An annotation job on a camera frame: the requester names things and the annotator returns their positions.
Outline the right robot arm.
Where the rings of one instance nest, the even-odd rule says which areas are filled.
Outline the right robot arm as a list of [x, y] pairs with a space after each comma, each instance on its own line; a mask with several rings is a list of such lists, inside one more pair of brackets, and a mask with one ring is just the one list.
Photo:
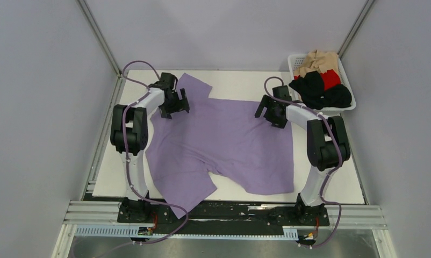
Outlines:
[[273, 88], [261, 99], [255, 117], [264, 117], [273, 127], [284, 128], [293, 122], [306, 133], [307, 158], [310, 172], [303, 190], [298, 194], [293, 215], [297, 222], [309, 224], [323, 214], [327, 184], [333, 174], [351, 156], [344, 120], [341, 116], [326, 116], [303, 103], [294, 102], [286, 86]]

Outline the purple t shirt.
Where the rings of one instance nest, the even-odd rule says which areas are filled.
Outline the purple t shirt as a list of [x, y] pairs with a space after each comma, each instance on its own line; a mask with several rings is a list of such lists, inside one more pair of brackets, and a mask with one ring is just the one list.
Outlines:
[[212, 87], [184, 74], [189, 112], [151, 116], [154, 133], [145, 156], [153, 183], [181, 218], [214, 193], [210, 174], [231, 179], [250, 194], [294, 191], [290, 125], [255, 118], [258, 103], [210, 98]]

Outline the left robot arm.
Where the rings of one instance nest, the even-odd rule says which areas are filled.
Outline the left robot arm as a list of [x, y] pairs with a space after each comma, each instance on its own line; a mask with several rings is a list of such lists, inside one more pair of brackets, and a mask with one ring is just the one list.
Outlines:
[[148, 187], [143, 164], [149, 137], [149, 114], [158, 110], [161, 118], [171, 119], [172, 113], [190, 111], [185, 89], [176, 91], [177, 82], [175, 75], [163, 72], [158, 81], [146, 86], [146, 93], [142, 97], [131, 104], [117, 104], [113, 108], [110, 143], [121, 156], [126, 182], [125, 198], [137, 202], [131, 214], [139, 222], [146, 222], [152, 216], [152, 207], [144, 201], [174, 207], [188, 214], [183, 207], [146, 197]]

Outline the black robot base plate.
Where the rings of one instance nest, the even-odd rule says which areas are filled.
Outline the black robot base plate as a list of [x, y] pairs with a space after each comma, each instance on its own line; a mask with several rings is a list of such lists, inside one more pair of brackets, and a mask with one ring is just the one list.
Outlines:
[[311, 229], [329, 226], [326, 208], [319, 216], [299, 219], [293, 215], [294, 206], [295, 203], [202, 201], [187, 216], [177, 218], [170, 206], [124, 199], [120, 202], [117, 222], [143, 224], [145, 230], [164, 234], [176, 230], [181, 234], [278, 235], [284, 226]]

